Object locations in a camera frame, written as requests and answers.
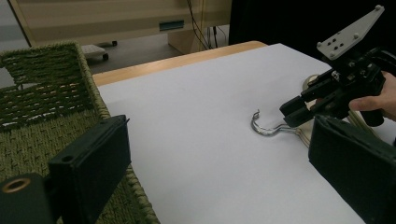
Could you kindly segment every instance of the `finger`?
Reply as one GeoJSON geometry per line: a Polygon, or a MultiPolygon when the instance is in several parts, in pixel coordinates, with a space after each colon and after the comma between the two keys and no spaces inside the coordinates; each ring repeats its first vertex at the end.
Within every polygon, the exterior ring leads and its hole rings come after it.
{"type": "Polygon", "coordinates": [[[371,111],[379,109],[375,96],[366,96],[349,102],[349,109],[355,111],[371,111]]]}

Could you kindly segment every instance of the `woven basket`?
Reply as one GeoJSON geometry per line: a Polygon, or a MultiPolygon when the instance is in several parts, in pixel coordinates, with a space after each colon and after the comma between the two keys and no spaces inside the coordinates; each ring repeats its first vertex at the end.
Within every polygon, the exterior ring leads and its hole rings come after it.
{"type": "MultiPolygon", "coordinates": [[[[76,42],[5,51],[0,67],[15,83],[0,89],[0,182],[47,175],[52,157],[110,117],[76,42]]],[[[131,165],[97,223],[160,223],[131,165]]]]}

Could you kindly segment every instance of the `curved metal rod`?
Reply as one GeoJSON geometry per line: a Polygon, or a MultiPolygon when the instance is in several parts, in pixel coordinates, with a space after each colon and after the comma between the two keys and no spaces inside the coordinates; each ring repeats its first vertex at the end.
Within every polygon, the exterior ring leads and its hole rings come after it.
{"type": "Polygon", "coordinates": [[[250,122],[251,127],[253,128],[253,130],[256,133],[259,133],[259,134],[267,136],[267,137],[274,136],[277,133],[281,133],[281,132],[297,133],[297,128],[291,128],[287,124],[279,124],[275,128],[265,129],[256,123],[256,120],[259,119],[259,117],[260,117],[260,110],[257,110],[257,112],[253,114],[253,117],[251,118],[251,122],[250,122]]]}

